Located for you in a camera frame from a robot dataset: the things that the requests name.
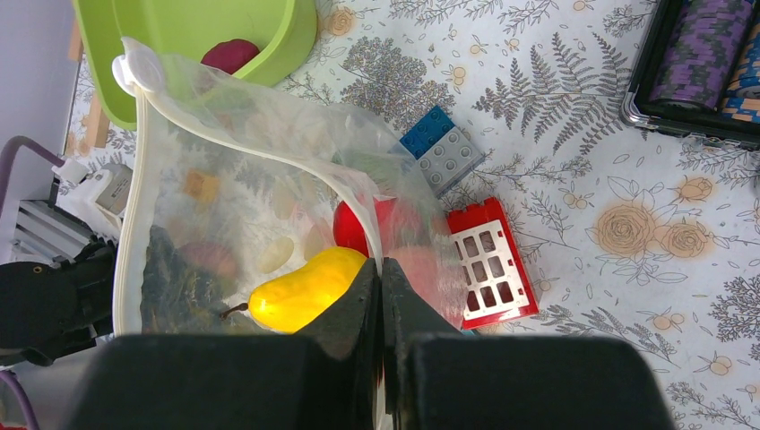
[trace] plastic bag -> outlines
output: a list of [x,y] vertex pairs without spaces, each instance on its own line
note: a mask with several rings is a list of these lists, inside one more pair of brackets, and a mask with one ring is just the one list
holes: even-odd
[[[444,214],[381,119],[124,42],[114,70],[136,97],[138,143],[117,334],[266,331],[248,313],[221,321],[219,312],[334,245],[340,201],[367,232],[378,268],[384,256],[399,260],[415,290],[460,327],[466,287]],[[408,218],[398,231],[377,224],[374,201],[388,198]]]

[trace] floral tablecloth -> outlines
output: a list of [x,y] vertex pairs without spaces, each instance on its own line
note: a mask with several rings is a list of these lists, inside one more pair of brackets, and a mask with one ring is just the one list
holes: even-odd
[[[314,51],[281,90],[400,136],[438,104],[487,152],[441,203],[502,200],[542,310],[483,332],[627,340],[678,428],[760,428],[760,155],[620,123],[655,0],[317,5]],[[131,165],[133,132],[84,143],[92,90],[85,63],[67,153]]]

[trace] green plastic bowl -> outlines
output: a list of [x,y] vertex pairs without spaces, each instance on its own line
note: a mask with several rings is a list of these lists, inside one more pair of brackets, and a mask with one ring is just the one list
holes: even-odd
[[298,69],[314,46],[314,0],[74,0],[92,80],[108,118],[134,130],[134,98],[123,92],[111,62],[124,54],[121,38],[159,54],[201,61],[218,43],[245,39],[261,53],[235,72],[247,82],[273,86]]

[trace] black case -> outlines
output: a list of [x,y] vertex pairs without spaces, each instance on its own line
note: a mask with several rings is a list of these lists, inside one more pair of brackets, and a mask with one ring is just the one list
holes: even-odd
[[658,106],[649,101],[667,41],[683,3],[684,0],[660,0],[620,108],[621,119],[634,127],[693,139],[707,146],[760,150],[760,124],[726,118],[715,112]]

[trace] white wall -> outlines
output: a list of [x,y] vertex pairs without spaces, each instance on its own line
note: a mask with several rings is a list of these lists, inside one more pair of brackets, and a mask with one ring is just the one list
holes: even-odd
[[[71,0],[0,0],[0,148],[16,134],[63,151],[78,64],[68,60]],[[8,262],[18,201],[48,196],[50,165],[22,149],[0,215],[0,264]]]

